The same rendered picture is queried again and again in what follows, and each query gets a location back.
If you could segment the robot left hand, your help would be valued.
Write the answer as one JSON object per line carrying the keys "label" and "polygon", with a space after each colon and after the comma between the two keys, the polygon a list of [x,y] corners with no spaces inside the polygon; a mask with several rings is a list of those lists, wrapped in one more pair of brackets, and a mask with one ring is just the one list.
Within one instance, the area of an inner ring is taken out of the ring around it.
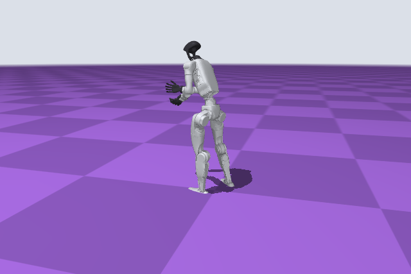
{"label": "robot left hand", "polygon": [[172,103],[172,104],[175,104],[175,105],[177,105],[177,106],[179,106],[183,101],[180,101],[179,99],[180,99],[180,97],[181,97],[181,95],[179,95],[177,98],[175,98],[175,99],[171,99],[171,98],[169,98],[170,99],[170,103]]}

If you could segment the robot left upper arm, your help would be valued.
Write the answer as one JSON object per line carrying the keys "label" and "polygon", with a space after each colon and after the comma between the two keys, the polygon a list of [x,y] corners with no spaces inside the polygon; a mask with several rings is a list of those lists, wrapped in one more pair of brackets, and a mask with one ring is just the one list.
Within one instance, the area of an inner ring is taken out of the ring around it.
{"label": "robot left upper arm", "polygon": [[186,94],[193,94],[195,89],[193,87],[193,71],[196,68],[196,62],[185,62],[183,65],[185,83],[186,83]]}

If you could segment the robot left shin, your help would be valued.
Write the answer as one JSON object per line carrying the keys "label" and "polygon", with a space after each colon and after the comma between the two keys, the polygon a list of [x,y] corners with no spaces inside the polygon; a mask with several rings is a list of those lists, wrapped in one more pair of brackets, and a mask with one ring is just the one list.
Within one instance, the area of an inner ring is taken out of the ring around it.
{"label": "robot left shin", "polygon": [[202,193],[206,188],[206,178],[209,170],[209,163],[206,162],[206,156],[203,153],[199,153],[195,157],[195,166],[198,178],[198,191]]}

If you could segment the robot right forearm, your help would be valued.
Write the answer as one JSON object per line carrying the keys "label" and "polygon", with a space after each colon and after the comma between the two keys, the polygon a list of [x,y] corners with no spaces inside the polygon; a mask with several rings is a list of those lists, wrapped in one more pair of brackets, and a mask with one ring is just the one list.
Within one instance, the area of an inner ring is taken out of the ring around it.
{"label": "robot right forearm", "polygon": [[[196,87],[194,87],[194,89],[195,89],[194,94],[197,94],[198,91],[197,91]],[[182,92],[183,92],[183,90],[184,90],[184,87],[182,87]],[[198,93],[198,94],[199,94],[199,93]]]}

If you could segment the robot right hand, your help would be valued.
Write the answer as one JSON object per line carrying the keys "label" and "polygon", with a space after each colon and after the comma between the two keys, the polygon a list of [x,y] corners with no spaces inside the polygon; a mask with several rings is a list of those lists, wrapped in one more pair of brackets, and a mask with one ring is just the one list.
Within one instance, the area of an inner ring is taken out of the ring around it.
{"label": "robot right hand", "polygon": [[167,89],[166,88],[166,90],[172,90],[172,91],[166,91],[166,92],[172,92],[172,93],[176,93],[176,92],[181,92],[182,93],[182,87],[185,87],[185,86],[179,86],[179,85],[177,85],[175,82],[173,82],[173,81],[171,81],[174,85],[172,85],[172,84],[169,84],[169,83],[166,83],[167,85],[170,85],[170,86],[172,86],[172,87],[170,87],[170,86],[165,86],[165,87],[167,87],[167,88],[171,88],[171,89]]}

